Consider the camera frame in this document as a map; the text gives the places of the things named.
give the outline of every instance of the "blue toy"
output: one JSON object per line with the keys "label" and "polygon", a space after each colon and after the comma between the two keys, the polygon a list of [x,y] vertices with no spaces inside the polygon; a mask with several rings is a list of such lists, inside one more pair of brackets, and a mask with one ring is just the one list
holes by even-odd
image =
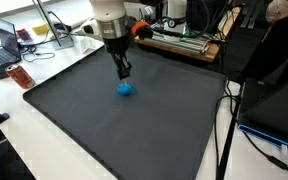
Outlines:
{"label": "blue toy", "polygon": [[131,95],[135,93],[134,88],[129,85],[129,84],[125,84],[125,83],[121,83],[120,85],[118,85],[117,87],[117,93],[121,96],[127,96],[127,95]]}

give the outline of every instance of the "computer screen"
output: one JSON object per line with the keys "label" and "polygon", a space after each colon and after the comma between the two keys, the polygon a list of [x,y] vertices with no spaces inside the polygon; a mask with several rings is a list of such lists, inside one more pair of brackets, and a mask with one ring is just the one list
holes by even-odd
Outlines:
{"label": "computer screen", "polygon": [[56,43],[53,43],[53,47],[55,50],[64,49],[68,47],[74,46],[73,39],[69,34],[62,36],[57,32],[53,21],[49,16],[49,12],[46,10],[43,2],[41,0],[32,0],[33,3],[36,5],[38,12],[40,13],[42,19],[49,25],[50,30],[52,31]]}
{"label": "computer screen", "polygon": [[2,47],[16,57],[20,56],[15,28],[12,23],[0,19],[0,39]]}

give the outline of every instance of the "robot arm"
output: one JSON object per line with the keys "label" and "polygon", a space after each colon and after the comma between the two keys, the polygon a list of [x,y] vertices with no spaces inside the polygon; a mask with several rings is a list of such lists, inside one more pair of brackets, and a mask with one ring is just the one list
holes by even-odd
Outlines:
{"label": "robot arm", "polygon": [[90,0],[94,19],[82,25],[82,31],[101,35],[106,50],[112,55],[117,66],[119,78],[130,76],[131,64],[127,61],[126,51],[129,44],[130,22],[126,14],[124,2],[157,5],[163,0]]}

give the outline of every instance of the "table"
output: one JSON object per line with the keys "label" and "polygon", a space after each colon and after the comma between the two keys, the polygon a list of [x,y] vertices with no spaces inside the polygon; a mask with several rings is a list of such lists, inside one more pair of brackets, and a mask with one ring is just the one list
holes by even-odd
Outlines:
{"label": "table", "polygon": [[[96,41],[96,48],[103,46]],[[39,52],[53,51],[45,44]],[[19,64],[23,66],[37,83],[41,83],[64,68],[83,58],[75,48],[55,51],[54,59]],[[238,94],[240,86],[230,83],[233,94]],[[20,88],[12,79],[0,80],[0,112],[10,114],[11,118],[0,124],[10,144],[17,151],[36,179],[115,179],[100,163],[87,154],[50,120],[23,100],[26,90]],[[222,101],[218,117],[218,140],[220,156],[226,141],[231,122],[229,100]],[[196,179],[215,177],[214,135],[206,147]]]}
{"label": "table", "polygon": [[[253,142],[265,153],[282,160],[279,148],[250,136]],[[231,151],[226,167],[225,180],[288,180],[288,172],[281,170],[259,153],[244,134],[235,129]]]}
{"label": "table", "polygon": [[[224,16],[224,18],[227,18],[227,20],[224,21],[225,22],[224,25],[220,25],[222,28],[219,28],[219,29],[223,31],[223,34],[225,37],[229,34],[230,30],[232,29],[234,22],[236,18],[238,17],[239,13],[240,13],[240,8],[237,7],[232,10],[231,14],[228,14],[228,18]],[[166,44],[164,42],[161,43],[159,41],[152,41],[149,39],[141,40],[139,39],[139,37],[135,37],[134,41],[138,44],[146,45],[149,47],[165,50],[167,52],[172,52],[172,53],[184,55],[187,57],[191,57],[191,58],[195,58],[195,59],[207,61],[207,62],[213,62],[217,58],[220,52],[220,47],[218,45],[209,44],[209,43],[206,44],[207,46],[206,48],[208,49],[206,50],[205,54],[200,54],[198,50],[192,51],[188,49],[183,49],[183,48],[179,48],[178,46],[170,46],[169,44]]]}

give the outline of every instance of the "black mat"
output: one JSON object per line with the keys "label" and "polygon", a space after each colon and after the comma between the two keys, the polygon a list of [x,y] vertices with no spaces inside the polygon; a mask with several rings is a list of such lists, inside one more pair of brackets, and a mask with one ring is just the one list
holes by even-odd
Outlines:
{"label": "black mat", "polygon": [[24,99],[119,179],[195,179],[224,77],[137,50],[127,57],[136,94],[117,94],[116,67],[102,48]]}

